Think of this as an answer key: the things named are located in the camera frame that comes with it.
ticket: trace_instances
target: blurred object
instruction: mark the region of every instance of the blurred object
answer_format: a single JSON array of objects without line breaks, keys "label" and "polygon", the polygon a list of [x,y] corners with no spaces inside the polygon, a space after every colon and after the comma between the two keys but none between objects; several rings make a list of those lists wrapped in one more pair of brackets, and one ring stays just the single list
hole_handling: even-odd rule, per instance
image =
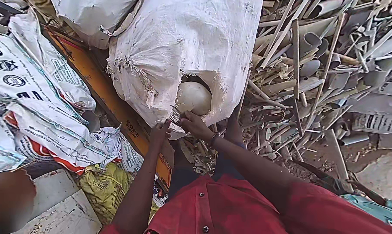
[{"label": "blurred object", "polygon": [[0,233],[19,230],[30,220],[36,187],[25,170],[0,173]]}]

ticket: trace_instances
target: dark pants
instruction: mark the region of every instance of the dark pants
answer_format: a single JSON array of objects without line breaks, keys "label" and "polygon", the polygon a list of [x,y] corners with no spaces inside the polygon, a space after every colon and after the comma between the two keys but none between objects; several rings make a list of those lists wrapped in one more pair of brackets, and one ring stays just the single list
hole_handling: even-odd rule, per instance
[{"label": "dark pants", "polygon": [[[237,145],[245,149],[243,143],[237,143]],[[176,147],[174,150],[174,158],[186,158],[180,148],[177,149]],[[245,180],[234,167],[232,160],[226,159],[223,153],[219,153],[218,158],[216,159],[215,173],[212,178],[213,180],[218,181],[225,173],[231,175],[235,179]],[[194,172],[193,167],[175,166],[171,175],[167,201],[169,201],[181,188],[195,181],[197,178],[199,178],[199,175]]]}]

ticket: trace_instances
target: blue cloth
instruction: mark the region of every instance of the blue cloth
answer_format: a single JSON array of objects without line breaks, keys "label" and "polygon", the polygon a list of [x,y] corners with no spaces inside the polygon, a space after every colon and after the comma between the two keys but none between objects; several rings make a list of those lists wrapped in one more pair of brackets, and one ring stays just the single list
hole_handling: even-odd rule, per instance
[{"label": "blue cloth", "polygon": [[381,206],[366,197],[358,195],[346,194],[341,197],[386,224],[392,225],[392,200],[387,200],[386,206]]}]

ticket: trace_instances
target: white plastic object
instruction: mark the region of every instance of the white plastic object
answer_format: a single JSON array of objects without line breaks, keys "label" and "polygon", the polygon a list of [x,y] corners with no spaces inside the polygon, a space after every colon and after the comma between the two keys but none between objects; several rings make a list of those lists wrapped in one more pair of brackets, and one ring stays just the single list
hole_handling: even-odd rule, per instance
[{"label": "white plastic object", "polygon": [[178,86],[176,105],[181,112],[188,110],[204,115],[210,111],[211,102],[212,95],[198,82],[189,81]]}]

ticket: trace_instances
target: yellow sack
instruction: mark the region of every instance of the yellow sack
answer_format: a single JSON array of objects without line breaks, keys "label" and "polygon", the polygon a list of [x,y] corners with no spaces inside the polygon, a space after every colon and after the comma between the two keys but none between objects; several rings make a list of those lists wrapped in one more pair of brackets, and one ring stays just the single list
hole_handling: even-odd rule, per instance
[{"label": "yellow sack", "polygon": [[[100,169],[98,165],[87,167],[78,180],[78,186],[84,191],[96,215],[105,226],[112,221],[133,180],[131,173],[111,162],[105,170]],[[150,219],[157,210],[158,206],[153,201]]]}]

